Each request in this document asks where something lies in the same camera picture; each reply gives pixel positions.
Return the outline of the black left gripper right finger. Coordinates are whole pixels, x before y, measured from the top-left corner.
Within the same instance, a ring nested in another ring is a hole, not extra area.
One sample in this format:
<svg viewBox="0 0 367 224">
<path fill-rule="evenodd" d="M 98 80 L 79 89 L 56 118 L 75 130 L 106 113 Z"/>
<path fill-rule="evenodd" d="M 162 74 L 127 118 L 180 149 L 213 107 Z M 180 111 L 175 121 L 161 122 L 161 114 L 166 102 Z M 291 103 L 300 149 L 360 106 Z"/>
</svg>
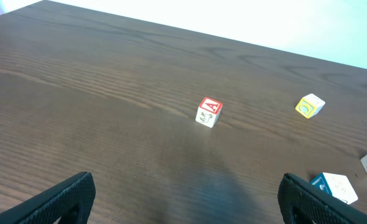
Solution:
<svg viewBox="0 0 367 224">
<path fill-rule="evenodd" d="M 285 224 L 367 224 L 367 214 L 291 173 L 284 174 L 277 199 Z"/>
</svg>

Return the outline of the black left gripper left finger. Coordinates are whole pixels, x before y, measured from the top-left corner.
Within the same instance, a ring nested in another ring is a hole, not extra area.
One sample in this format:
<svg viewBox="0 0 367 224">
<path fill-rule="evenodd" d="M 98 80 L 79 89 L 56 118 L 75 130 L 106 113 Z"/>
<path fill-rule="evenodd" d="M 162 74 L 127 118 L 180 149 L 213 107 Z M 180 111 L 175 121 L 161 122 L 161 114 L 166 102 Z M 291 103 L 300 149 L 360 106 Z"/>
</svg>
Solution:
<svg viewBox="0 0 367 224">
<path fill-rule="evenodd" d="M 0 224 L 86 224 L 96 196 L 93 176 L 79 172 L 0 213 Z"/>
</svg>

